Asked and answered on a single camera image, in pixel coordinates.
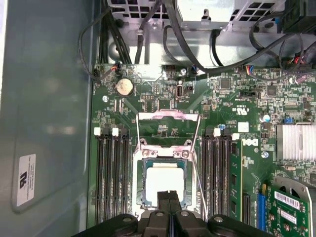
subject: black cable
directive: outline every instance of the black cable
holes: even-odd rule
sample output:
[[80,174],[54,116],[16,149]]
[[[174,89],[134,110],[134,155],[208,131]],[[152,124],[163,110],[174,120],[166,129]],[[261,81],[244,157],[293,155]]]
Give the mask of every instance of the black cable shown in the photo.
[[298,35],[299,37],[299,43],[300,43],[300,48],[301,48],[301,51],[300,51],[300,58],[299,58],[299,61],[298,63],[294,63],[294,66],[292,66],[290,69],[285,69],[282,65],[282,55],[283,55],[283,51],[284,51],[284,48],[285,48],[285,43],[286,43],[286,40],[281,44],[281,47],[280,47],[280,50],[279,50],[279,53],[278,53],[278,61],[279,61],[279,66],[281,69],[285,70],[286,72],[291,72],[291,73],[295,73],[293,71],[295,71],[301,64],[302,60],[303,60],[303,57],[304,57],[304,45],[303,45],[303,39],[302,39],[302,36],[301,35]]
[[[263,21],[269,20],[269,19],[273,19],[273,18],[279,18],[283,16],[283,12],[277,12],[277,13],[273,13],[267,16],[264,16],[262,18],[260,18],[258,21],[256,21],[256,23],[251,27],[250,32],[249,32],[249,39],[250,42],[252,44],[252,46],[257,49],[258,51],[262,50],[264,47],[255,39],[254,36],[254,30],[256,28],[256,26]],[[266,54],[274,57],[276,59],[276,61],[279,63],[279,57],[276,53],[272,52],[272,51],[267,51]]]
[[111,32],[114,33],[114,35],[112,34],[112,36],[113,36],[113,38],[116,38],[116,40],[118,41],[117,47],[120,46],[122,48],[123,53],[124,53],[124,57],[125,57],[125,60],[126,60],[125,63],[132,64],[132,60],[130,59],[127,46],[125,44],[125,41],[124,41],[122,35],[119,32],[118,27],[115,24],[115,20],[114,20],[113,15],[110,14],[108,19],[109,19],[109,25],[112,28]]
[[311,53],[316,52],[316,42],[312,43],[304,53],[304,61],[308,63],[308,57]]
[[250,57],[248,57],[248,58],[246,58],[244,60],[241,60],[241,61],[239,61],[237,63],[231,64],[231,65],[228,65],[228,66],[225,66],[225,67],[206,69],[196,59],[196,57],[193,55],[192,51],[190,50],[188,44],[186,43],[186,41],[185,41],[185,39],[183,37],[182,31],[180,29],[179,22],[177,20],[172,1],[171,0],[164,0],[164,4],[165,4],[165,7],[167,9],[167,13],[168,13],[168,16],[169,16],[170,24],[172,26],[172,29],[174,31],[174,34],[175,34],[176,38],[178,39],[178,42],[180,44],[181,49],[183,50],[185,55],[188,57],[188,59],[193,64],[195,64],[197,66],[197,68],[199,68],[201,71],[203,71],[205,73],[209,73],[209,74],[220,74],[220,73],[229,71],[229,70],[231,70],[233,68],[242,66],[244,64],[248,64],[248,63],[254,61],[255,59],[259,58],[263,54],[265,54],[267,51],[269,51],[273,47],[275,47],[278,44],[282,43],[284,40],[287,40],[288,38],[290,38],[290,37],[292,37],[294,35],[294,34],[284,35],[281,38],[279,38],[276,41],[274,41],[271,44],[269,44],[267,47],[265,47],[261,51],[257,52],[256,54],[254,54],[254,55],[252,55],[252,56],[250,56]]
[[[103,3],[104,7],[108,7],[107,0],[102,0],[102,3]],[[111,12],[109,13],[109,15],[107,15],[105,17],[105,20],[107,22],[108,29],[110,30],[111,35],[113,37],[113,41],[116,45],[116,49],[118,51],[118,54],[119,54],[119,57],[120,57],[122,63],[131,64],[132,61],[130,59],[127,46],[125,44],[125,41],[124,41],[122,35],[120,34],[120,32],[118,30],[117,25],[115,24],[115,20],[114,20],[114,17],[113,17]]]
[[81,63],[82,63],[82,66],[83,66],[83,69],[85,70],[85,72],[92,78],[94,79],[95,81],[100,81],[101,78],[98,78],[96,76],[94,76],[88,66],[87,66],[87,63],[85,62],[85,59],[84,59],[84,55],[83,55],[83,50],[82,50],[82,37],[84,35],[84,33],[93,25],[97,24],[105,15],[107,15],[109,12],[111,12],[111,8],[110,7],[107,7],[105,9],[105,11],[97,18],[95,19],[93,22],[91,22],[86,28],[84,28],[83,31],[81,31],[81,33],[79,34],[79,56],[80,56],[80,60],[81,60]]
[[139,27],[140,34],[137,37],[137,51],[135,55],[135,64],[139,64],[140,56],[142,54],[142,49],[143,49],[144,35],[143,35],[143,32],[141,31],[144,30],[147,22],[154,16],[154,14],[158,11],[161,5],[162,5],[162,0],[156,1],[154,7],[150,10],[150,12],[148,12],[148,14],[145,16],[144,20],[142,21]]
[[220,33],[221,33],[220,30],[212,30],[212,33],[211,33],[211,39],[212,39],[211,47],[212,47],[212,54],[213,54],[213,57],[215,59],[215,62],[217,63],[218,66],[223,67],[224,65],[222,64],[221,60],[219,60],[217,52],[216,52],[216,39],[220,35]]
[[167,56],[168,56],[173,62],[175,62],[177,65],[186,66],[183,62],[180,62],[178,59],[176,59],[176,58],[171,54],[171,52],[170,52],[169,49],[168,49],[168,46],[167,46],[168,32],[167,32],[167,30],[168,30],[168,29],[171,29],[171,28],[172,28],[171,26],[165,26],[164,29],[163,29],[163,40],[162,40],[163,49],[164,49],[164,51],[166,52]]

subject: heatsink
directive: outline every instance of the heatsink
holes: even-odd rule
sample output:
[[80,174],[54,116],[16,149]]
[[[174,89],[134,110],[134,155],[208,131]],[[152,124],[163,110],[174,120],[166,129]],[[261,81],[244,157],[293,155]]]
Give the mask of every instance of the heatsink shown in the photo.
[[316,125],[296,124],[278,125],[277,157],[282,160],[316,160]]

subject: black ram slot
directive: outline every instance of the black ram slot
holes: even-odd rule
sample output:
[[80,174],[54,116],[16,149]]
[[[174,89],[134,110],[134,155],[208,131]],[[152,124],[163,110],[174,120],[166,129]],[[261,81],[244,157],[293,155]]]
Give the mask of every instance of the black ram slot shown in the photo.
[[122,141],[122,198],[121,198],[121,212],[127,213],[127,200],[128,200],[128,136],[127,134],[121,135]]
[[104,175],[104,220],[111,219],[111,182],[112,182],[112,139],[108,136],[105,138],[104,158],[105,158],[105,175]]
[[214,140],[214,137],[211,138],[210,141],[210,170],[211,173],[209,174],[209,181],[211,183],[210,185],[210,216],[213,216],[216,212],[216,209],[218,208],[217,205],[217,180],[216,180],[216,173],[217,173],[217,150],[216,150],[216,141]]
[[104,139],[99,137],[97,142],[97,177],[96,177],[96,205],[95,205],[95,222],[99,224],[103,222],[103,196],[104,191],[102,187],[104,186]]
[[112,217],[115,217],[119,214],[119,200],[120,200],[120,137],[113,137],[113,150],[112,150],[112,162],[113,167],[113,202],[112,202]]
[[204,136],[202,187],[209,216],[229,214],[230,154],[231,136]]

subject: motherboard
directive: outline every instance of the motherboard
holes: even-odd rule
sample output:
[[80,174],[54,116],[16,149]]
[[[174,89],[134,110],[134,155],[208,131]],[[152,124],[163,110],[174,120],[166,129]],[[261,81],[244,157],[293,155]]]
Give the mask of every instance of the motherboard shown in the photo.
[[[316,78],[217,76],[194,66],[95,65],[87,227],[157,207],[233,217],[275,236],[313,236]],[[275,79],[279,69],[255,68]]]

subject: barcode sticker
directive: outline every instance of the barcode sticker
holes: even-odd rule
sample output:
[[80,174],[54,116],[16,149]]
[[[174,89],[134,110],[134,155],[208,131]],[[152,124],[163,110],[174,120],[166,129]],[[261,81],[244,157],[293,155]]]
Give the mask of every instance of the barcode sticker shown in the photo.
[[292,222],[294,225],[296,225],[296,218],[290,214],[288,214],[287,212],[281,210],[281,217],[285,218],[286,220]]
[[297,200],[294,200],[290,197],[287,197],[286,195],[283,195],[283,194],[280,194],[278,192],[275,192],[275,199],[281,201],[281,202],[284,202],[298,210],[300,210],[300,203],[299,201]]

